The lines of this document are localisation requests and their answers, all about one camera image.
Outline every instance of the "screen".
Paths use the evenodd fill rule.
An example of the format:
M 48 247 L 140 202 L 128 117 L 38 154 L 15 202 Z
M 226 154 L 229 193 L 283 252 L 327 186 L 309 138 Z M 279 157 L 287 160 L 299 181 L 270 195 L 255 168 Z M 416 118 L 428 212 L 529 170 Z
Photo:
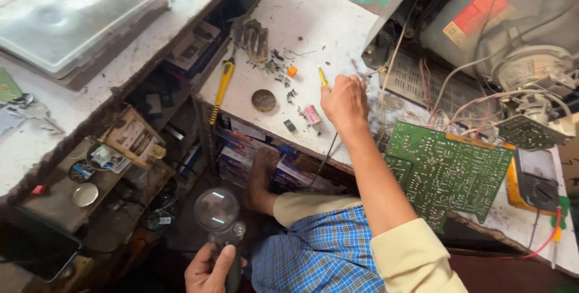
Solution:
M 21 208 L 0 208 L 0 263 L 13 262 L 51 282 L 81 248 L 72 234 Z

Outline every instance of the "red wire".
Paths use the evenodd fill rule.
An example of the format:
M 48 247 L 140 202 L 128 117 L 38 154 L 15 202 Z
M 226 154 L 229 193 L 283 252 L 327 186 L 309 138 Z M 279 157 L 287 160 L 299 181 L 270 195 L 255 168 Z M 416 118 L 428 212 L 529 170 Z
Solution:
M 557 232 L 557 229 L 559 228 L 559 221 L 561 220 L 561 208 L 557 208 L 557 221 L 555 222 L 555 228 L 553 229 L 553 233 L 551 233 L 551 236 L 547 239 L 547 241 L 545 243 L 543 243 L 543 245 L 537 249 L 537 251 L 532 252 L 526 256 L 523 257 L 517 257 L 517 258 L 531 258 L 536 256 L 537 254 L 539 254 L 539 252 L 541 252 L 543 249 L 545 249 L 546 245 L 549 244 L 549 242 L 551 242 L 553 240 L 553 238 L 555 237 L 555 233 Z M 500 259 L 506 260 L 506 259 L 514 259 L 515 257 L 500 257 Z

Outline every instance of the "magnifying glass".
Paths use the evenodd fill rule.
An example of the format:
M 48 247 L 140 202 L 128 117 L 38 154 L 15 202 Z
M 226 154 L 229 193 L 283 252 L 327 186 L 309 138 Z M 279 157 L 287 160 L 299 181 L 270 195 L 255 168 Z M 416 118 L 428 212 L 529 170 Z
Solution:
M 234 293 L 242 279 L 242 259 L 237 246 L 243 234 L 245 223 L 237 221 L 239 203 L 235 196 L 222 188 L 210 189 L 195 202 L 197 222 L 209 233 L 209 242 L 221 250 L 228 245 L 235 246 L 235 259 L 225 277 L 225 292 Z

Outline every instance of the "magnifying glass lens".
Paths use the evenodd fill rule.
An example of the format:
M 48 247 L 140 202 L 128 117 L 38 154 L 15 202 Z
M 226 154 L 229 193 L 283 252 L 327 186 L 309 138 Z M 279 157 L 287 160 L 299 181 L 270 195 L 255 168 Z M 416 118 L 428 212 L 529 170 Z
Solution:
M 237 219 L 239 205 L 234 196 L 224 190 L 212 190 L 196 206 L 199 222 L 211 230 L 230 226 Z

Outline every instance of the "red warning label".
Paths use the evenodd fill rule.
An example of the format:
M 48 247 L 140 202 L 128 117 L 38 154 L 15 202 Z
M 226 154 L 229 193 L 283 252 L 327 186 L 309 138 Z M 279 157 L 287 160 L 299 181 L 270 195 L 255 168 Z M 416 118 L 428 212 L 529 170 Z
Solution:
M 466 48 L 478 37 L 485 21 L 485 29 L 491 29 L 514 9 L 507 0 L 472 0 L 442 31 L 456 45 Z

